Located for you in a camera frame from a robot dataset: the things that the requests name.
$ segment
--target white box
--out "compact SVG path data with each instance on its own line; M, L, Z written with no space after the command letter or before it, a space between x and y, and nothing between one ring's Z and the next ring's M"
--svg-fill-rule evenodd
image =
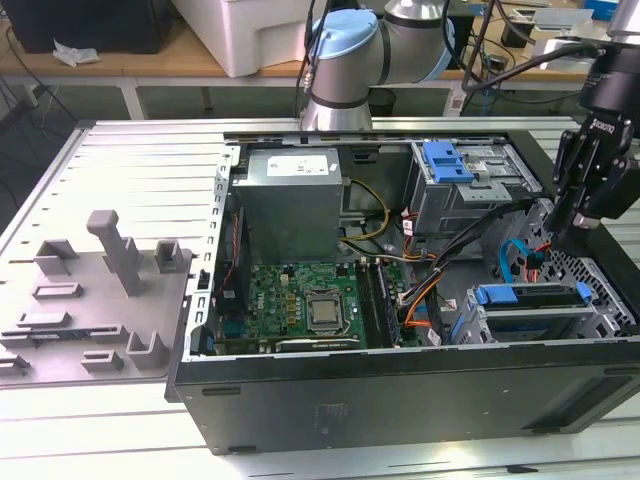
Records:
M310 0L173 0L230 77L302 60ZM317 0L314 21L326 0Z

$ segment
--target green motherboard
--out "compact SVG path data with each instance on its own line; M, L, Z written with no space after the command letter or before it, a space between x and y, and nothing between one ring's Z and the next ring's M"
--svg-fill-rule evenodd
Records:
M366 348L356 268L354 263L254 265L243 336L344 337L357 339ZM402 291L400 266L389 263L383 268L393 291ZM334 315L341 320L340 328L331 327Z

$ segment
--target motherboard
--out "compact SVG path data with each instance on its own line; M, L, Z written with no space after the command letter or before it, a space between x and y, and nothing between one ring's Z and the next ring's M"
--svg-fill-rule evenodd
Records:
M245 353L304 350L303 340L309 350L341 340L345 348L367 348L379 341L378 330L396 343L390 309L404 287L395 262L253 265L248 314L243 324L224 323L223 343ZM372 310L383 312L379 328L365 321Z

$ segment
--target gray robot arm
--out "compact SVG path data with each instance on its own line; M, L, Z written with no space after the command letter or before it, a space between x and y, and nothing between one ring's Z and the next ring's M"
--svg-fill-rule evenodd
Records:
M442 21L441 0L391 0L381 21L366 10L330 13L301 128L371 129L370 87L420 82L449 63Z

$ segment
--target ram slot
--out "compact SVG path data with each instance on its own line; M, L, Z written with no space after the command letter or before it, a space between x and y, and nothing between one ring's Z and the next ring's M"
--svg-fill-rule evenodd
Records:
M398 328L398 317L396 310L391 301L391 292L389 291L389 278L381 264L375 266L378 283L380 284L382 311L387 321L387 331L389 332L389 341L392 346L400 344L400 329Z
M391 340L382 307L382 295L374 268L366 264L356 265L356 281L367 347L390 347Z

